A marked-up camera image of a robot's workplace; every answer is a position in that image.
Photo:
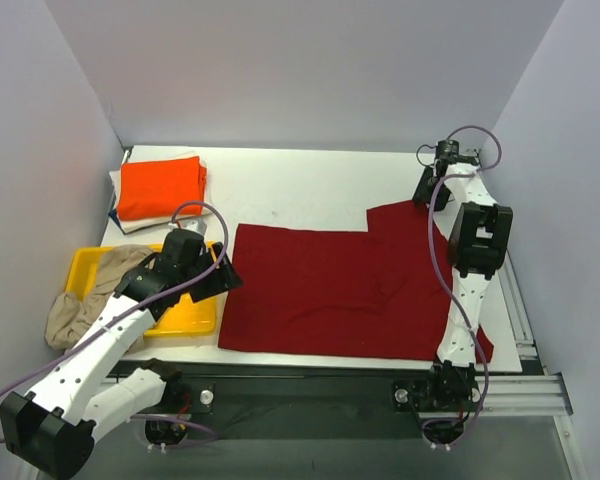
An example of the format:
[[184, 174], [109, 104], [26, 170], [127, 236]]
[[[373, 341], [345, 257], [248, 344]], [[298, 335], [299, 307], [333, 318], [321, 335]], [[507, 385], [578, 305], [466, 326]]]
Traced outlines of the dark red t shirt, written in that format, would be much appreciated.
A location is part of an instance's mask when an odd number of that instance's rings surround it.
[[274, 354], [432, 361], [450, 298], [434, 273], [427, 210], [367, 211], [364, 232], [241, 224], [218, 345]]

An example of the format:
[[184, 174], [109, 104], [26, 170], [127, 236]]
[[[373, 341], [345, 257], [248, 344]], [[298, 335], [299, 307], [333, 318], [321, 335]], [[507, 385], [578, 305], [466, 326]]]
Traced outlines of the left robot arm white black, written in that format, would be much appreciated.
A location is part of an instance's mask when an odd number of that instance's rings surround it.
[[206, 300], [241, 286], [221, 242], [175, 228], [158, 252], [128, 270], [76, 346], [21, 395], [0, 404], [8, 451], [54, 479], [71, 479], [96, 443], [139, 412], [175, 409], [185, 387], [170, 364], [150, 359], [122, 382], [101, 382], [145, 332], [187, 294]]

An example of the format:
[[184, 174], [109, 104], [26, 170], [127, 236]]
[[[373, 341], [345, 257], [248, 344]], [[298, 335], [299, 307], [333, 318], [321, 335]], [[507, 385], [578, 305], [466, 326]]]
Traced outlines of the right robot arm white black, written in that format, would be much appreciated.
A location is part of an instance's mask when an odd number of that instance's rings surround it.
[[[482, 303], [496, 272], [503, 266], [513, 210], [499, 204], [480, 178], [475, 156], [462, 155], [453, 139], [439, 141], [434, 162], [427, 166], [412, 201], [427, 208], [427, 241], [434, 273], [450, 295], [446, 327], [437, 348], [438, 362], [423, 383], [423, 395], [435, 408], [473, 399], [476, 360], [486, 363], [477, 340]], [[448, 237], [446, 261], [452, 281], [444, 280], [435, 248], [435, 212], [453, 199], [458, 211]]]

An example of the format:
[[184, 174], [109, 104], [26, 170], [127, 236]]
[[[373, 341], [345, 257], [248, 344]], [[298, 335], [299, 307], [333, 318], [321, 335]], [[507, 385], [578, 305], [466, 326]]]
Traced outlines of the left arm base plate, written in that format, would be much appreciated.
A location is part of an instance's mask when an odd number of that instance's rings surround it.
[[212, 411], [216, 384], [208, 379], [179, 380], [165, 387], [162, 397], [151, 406], [139, 410], [141, 414], [208, 414]]

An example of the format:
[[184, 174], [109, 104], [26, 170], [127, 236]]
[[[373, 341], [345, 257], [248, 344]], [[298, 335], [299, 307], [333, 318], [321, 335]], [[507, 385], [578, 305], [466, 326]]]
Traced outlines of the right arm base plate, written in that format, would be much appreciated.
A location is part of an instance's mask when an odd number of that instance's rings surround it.
[[476, 381], [418, 378], [395, 381], [392, 388], [392, 401], [397, 411], [474, 412], [480, 398]]

